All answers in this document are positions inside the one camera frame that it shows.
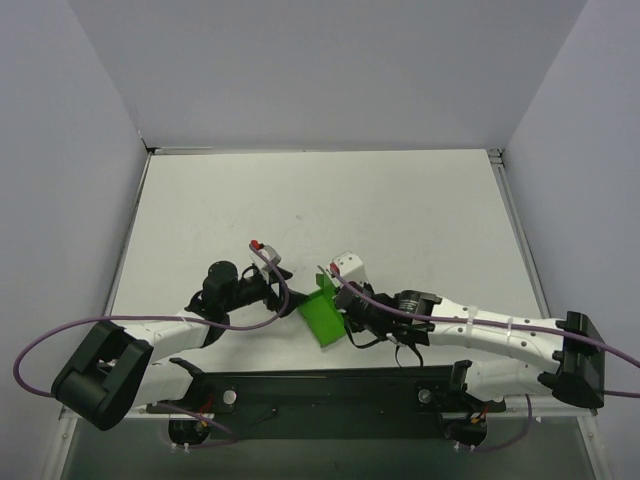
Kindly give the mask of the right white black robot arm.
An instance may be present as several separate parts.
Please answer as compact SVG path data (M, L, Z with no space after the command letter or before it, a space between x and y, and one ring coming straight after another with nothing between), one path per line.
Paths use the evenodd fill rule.
M441 346L497 356L467 369L466 391L478 401L529 394L584 409L604 405L603 340L581 313L570 311L563 319L514 317L426 292L376 294L357 282L337 288L333 303L349 334L367 331L376 342L413 353Z

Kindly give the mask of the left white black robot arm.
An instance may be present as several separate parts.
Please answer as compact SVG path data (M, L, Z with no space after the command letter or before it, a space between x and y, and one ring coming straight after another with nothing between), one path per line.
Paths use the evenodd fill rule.
M280 286L280 280L292 276L259 259L244 271L218 261L181 318L98 322L55 378L51 394L102 431L117 425L130 409L156 401L196 410L204 402L205 387L178 365L179 353L213 344L230 328L230 313L254 303L288 316L307 298Z

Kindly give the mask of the green paper box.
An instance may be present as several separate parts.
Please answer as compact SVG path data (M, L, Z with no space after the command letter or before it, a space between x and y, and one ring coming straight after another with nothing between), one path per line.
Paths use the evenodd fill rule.
M346 337L344 319L334 305L335 285L324 272L315 276L317 289L297 308L311 334L324 349Z

